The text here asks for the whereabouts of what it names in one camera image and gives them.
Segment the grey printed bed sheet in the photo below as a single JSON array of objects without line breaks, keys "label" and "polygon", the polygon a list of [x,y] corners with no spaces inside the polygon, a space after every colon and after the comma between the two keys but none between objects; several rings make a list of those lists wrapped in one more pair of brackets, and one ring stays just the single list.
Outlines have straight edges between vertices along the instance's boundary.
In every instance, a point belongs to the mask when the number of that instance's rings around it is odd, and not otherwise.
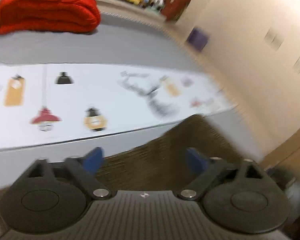
[{"label": "grey printed bed sheet", "polygon": [[[122,63],[200,71],[186,49],[150,25],[102,14],[90,35],[22,31],[0,36],[0,63]],[[169,125],[50,146],[0,151],[0,188],[12,184],[35,159],[61,161],[96,146],[109,157],[140,146],[168,131]]]}]

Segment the wooden bed frame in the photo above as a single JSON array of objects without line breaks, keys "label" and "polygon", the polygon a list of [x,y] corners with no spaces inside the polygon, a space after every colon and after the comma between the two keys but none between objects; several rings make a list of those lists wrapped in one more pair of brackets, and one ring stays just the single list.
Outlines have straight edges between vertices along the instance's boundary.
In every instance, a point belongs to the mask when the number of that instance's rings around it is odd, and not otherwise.
[{"label": "wooden bed frame", "polygon": [[262,127],[252,109],[244,102],[241,94],[234,88],[208,58],[190,48],[178,33],[178,29],[170,23],[165,23],[157,16],[146,13],[137,14],[127,9],[114,6],[99,6],[102,24],[115,27],[138,27],[141,30],[156,30],[164,34],[177,48],[180,55],[186,56],[190,63],[184,67],[177,64],[174,69],[195,70],[204,72],[220,91],[235,106],[222,113],[208,116],[207,119],[235,144],[241,154],[260,163],[271,152],[275,144],[271,142],[266,129]]}]

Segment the beige door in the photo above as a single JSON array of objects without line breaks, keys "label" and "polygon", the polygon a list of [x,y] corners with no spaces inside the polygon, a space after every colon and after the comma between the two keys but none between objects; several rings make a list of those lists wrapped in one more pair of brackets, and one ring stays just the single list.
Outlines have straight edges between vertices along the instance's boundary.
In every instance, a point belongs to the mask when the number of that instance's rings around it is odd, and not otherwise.
[{"label": "beige door", "polygon": [[300,129],[261,161],[263,168],[285,167],[300,176]]}]

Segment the red folded quilt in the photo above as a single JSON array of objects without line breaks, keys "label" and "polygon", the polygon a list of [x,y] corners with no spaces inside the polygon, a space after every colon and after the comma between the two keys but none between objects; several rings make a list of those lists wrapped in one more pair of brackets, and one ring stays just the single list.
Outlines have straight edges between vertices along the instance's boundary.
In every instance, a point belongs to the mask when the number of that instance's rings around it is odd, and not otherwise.
[{"label": "red folded quilt", "polygon": [[0,1],[0,35],[23,30],[89,33],[100,22],[95,0]]}]

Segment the dark olive corduroy pants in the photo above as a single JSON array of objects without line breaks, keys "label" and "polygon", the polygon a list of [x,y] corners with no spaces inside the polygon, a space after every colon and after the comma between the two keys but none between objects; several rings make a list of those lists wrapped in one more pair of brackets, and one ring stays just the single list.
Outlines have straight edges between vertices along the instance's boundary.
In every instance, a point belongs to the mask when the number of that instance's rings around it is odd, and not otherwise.
[{"label": "dark olive corduroy pants", "polygon": [[179,190],[194,178],[186,161],[188,148],[200,155],[230,163],[242,159],[211,118],[193,115],[166,133],[159,128],[96,139],[0,152],[0,198],[36,159],[62,161],[83,156],[96,147],[104,150],[104,163],[96,178],[111,190]]}]

